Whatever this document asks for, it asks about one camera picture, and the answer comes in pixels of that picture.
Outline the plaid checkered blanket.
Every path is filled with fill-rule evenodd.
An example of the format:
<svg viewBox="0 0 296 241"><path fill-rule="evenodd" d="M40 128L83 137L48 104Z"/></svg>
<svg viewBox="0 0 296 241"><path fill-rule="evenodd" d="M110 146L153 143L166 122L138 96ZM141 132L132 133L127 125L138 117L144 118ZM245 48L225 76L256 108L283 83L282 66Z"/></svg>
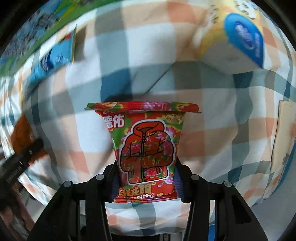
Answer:
<svg viewBox="0 0 296 241"><path fill-rule="evenodd" d="M232 182L250 206L279 187L295 142L295 47L262 9L263 67L225 74L196 58L193 37L208 1L114 1L67 23L13 75L1 76L1 144L21 115L48 154L20 176L49 203L66 180L89 180L115 159L107 126L90 102L171 101L188 113L178 156L194 173ZM74 61L41 81L26 101L22 83L41 58L76 28Z"/></svg>

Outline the orange snack packet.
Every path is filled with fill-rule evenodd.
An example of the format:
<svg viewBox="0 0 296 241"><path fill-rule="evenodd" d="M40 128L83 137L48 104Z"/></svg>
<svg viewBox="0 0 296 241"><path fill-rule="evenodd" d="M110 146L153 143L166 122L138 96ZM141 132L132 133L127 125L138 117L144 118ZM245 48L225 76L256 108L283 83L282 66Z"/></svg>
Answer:
<svg viewBox="0 0 296 241"><path fill-rule="evenodd" d="M11 134L12 148L16 154L20 154L35 140L36 138L31 126L29 125L26 116L22 114Z"/></svg>

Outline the blue snack bar packet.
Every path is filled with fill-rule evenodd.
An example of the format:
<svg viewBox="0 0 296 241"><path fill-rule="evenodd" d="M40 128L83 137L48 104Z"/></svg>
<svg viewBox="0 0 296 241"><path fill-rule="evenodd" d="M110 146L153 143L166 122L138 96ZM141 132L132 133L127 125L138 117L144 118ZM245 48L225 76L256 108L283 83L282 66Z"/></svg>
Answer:
<svg viewBox="0 0 296 241"><path fill-rule="evenodd" d="M37 63L22 83L22 100L26 101L42 80L74 61L76 28L55 44Z"/></svg>

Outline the red floral snack packet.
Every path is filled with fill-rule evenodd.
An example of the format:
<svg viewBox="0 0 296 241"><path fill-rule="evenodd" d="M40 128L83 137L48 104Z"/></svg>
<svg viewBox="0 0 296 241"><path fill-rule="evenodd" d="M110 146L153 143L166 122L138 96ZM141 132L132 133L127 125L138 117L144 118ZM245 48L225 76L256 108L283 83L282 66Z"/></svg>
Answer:
<svg viewBox="0 0 296 241"><path fill-rule="evenodd" d="M88 103L110 133L119 170L112 190L115 203L176 199L173 184L177 150L186 113L194 103L130 101Z"/></svg>

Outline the yellow tissue pack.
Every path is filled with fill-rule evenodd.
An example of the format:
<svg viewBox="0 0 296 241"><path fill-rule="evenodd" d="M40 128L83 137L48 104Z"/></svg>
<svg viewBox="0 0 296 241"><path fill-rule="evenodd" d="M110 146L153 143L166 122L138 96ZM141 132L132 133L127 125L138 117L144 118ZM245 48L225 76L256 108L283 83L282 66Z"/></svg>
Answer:
<svg viewBox="0 0 296 241"><path fill-rule="evenodd" d="M252 1L208 1L203 25L193 37L196 58L225 74L263 67L264 37Z"/></svg>

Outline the open cardboard box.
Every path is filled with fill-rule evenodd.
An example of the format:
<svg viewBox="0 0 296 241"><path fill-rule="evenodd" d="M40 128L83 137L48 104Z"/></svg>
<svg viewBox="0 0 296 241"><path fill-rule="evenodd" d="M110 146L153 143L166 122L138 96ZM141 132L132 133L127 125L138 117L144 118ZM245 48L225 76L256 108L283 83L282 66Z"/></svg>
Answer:
<svg viewBox="0 0 296 241"><path fill-rule="evenodd" d="M1 56L1 76L13 75L41 44L67 23L114 1L48 1L22 25Z"/></svg>

